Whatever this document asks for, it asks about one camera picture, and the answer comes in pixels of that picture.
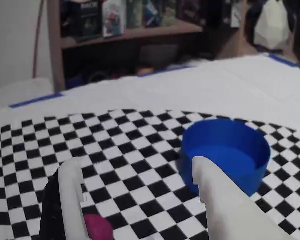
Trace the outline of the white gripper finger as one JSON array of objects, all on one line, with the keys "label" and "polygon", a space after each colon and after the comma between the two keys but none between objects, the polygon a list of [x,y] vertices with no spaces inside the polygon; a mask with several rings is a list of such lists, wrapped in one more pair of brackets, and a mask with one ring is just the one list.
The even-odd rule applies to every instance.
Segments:
[{"label": "white gripper finger", "polygon": [[192,175],[205,203],[209,239],[292,239],[210,159],[194,157]]}]

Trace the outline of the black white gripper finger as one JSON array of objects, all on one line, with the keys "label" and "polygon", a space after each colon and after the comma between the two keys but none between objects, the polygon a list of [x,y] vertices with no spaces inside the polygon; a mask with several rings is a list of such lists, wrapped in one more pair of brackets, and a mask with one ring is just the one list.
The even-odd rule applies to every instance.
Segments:
[{"label": "black white gripper finger", "polygon": [[39,238],[88,240],[81,203],[84,177],[79,158],[65,161],[44,188]]}]

